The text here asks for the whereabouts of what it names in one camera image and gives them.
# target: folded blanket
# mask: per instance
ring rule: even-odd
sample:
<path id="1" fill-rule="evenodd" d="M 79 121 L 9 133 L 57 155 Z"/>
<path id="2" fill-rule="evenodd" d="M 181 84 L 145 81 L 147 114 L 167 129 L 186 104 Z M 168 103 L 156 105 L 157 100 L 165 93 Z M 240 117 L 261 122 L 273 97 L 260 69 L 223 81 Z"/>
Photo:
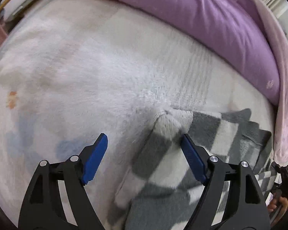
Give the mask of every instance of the folded blanket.
<path id="1" fill-rule="evenodd" d="M 195 144 L 223 161 L 238 164 L 246 160 L 267 196 L 275 180 L 275 173 L 268 170 L 271 133 L 249 121 L 250 116 L 249 109 L 213 114 L 166 111 L 126 172 L 108 214 L 107 228 L 121 229 L 126 221 L 128 230 L 183 229 L 204 189 L 179 146 L 186 132 Z M 228 190 L 229 182 L 225 182 L 214 223 L 222 218 Z"/>
<path id="2" fill-rule="evenodd" d="M 278 104 L 274 160 L 288 161 L 288 41 L 260 0 L 119 1 L 192 35 Z"/>

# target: blue gripper pad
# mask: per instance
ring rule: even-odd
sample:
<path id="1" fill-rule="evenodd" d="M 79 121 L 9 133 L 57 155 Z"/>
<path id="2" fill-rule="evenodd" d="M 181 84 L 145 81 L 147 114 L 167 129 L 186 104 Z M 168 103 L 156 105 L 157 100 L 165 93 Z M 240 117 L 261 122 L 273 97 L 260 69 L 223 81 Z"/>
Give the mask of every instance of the blue gripper pad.
<path id="1" fill-rule="evenodd" d="M 91 154 L 87 154 L 87 151 L 83 149 L 81 152 L 81 154 L 84 153 L 83 157 L 81 154 L 79 155 L 82 162 L 84 162 L 83 175 L 81 178 L 83 184 L 86 185 L 89 181 L 93 180 L 107 147 L 108 137 L 101 133 L 93 145 L 85 147 L 87 151 L 91 151 L 92 149 Z"/>
<path id="2" fill-rule="evenodd" d="M 180 145 L 195 179 L 205 184 L 208 179 L 205 165 L 185 135 L 183 135 Z"/>

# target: gray and white checkered blanket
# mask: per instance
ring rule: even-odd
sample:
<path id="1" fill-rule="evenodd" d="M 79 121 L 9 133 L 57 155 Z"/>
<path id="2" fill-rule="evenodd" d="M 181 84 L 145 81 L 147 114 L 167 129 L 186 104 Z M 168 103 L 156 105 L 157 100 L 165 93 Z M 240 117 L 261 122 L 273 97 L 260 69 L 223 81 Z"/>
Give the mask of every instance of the gray and white checkered blanket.
<path id="1" fill-rule="evenodd" d="M 204 189 L 181 151 L 179 140 L 184 133 L 222 161 L 247 161 L 267 196 L 276 177 L 269 171 L 271 132 L 259 129 L 250 117 L 250 109 L 233 113 L 164 111 L 117 190 L 107 228 L 184 228 Z M 229 182 L 224 182 L 213 224 L 221 221 L 228 190 Z"/>

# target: orange stain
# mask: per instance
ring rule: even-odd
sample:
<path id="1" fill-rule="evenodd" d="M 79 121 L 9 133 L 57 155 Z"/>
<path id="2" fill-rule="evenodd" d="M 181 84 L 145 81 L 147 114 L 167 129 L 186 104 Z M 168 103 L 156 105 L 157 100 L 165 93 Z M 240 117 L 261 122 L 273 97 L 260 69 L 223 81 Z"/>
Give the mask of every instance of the orange stain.
<path id="1" fill-rule="evenodd" d="M 6 107 L 14 109 L 18 100 L 17 92 L 10 92 L 7 97 Z"/>

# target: finger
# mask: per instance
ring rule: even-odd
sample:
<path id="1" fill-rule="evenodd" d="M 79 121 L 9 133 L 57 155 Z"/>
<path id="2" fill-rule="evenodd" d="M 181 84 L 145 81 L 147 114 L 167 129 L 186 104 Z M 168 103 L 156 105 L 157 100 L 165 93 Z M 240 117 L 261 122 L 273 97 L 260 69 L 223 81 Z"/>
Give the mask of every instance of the finger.
<path id="1" fill-rule="evenodd" d="M 274 205 L 275 205 L 276 202 L 277 202 L 277 200 L 276 200 L 276 199 L 273 199 L 273 200 L 270 201 L 270 204 L 274 204 Z"/>
<path id="2" fill-rule="evenodd" d="M 276 205 L 275 204 L 269 204 L 267 206 L 268 209 L 272 209 L 272 211 L 276 208 Z"/>
<path id="3" fill-rule="evenodd" d="M 287 210 L 288 208 L 288 200 L 285 197 L 280 197 L 280 203 L 282 204 L 283 208 Z"/>
<path id="4" fill-rule="evenodd" d="M 278 215 L 276 216 L 275 220 L 272 222 L 271 226 L 274 226 L 285 214 L 288 208 L 288 200 L 285 197 L 280 197 L 280 203 L 282 203 L 282 208 Z"/>

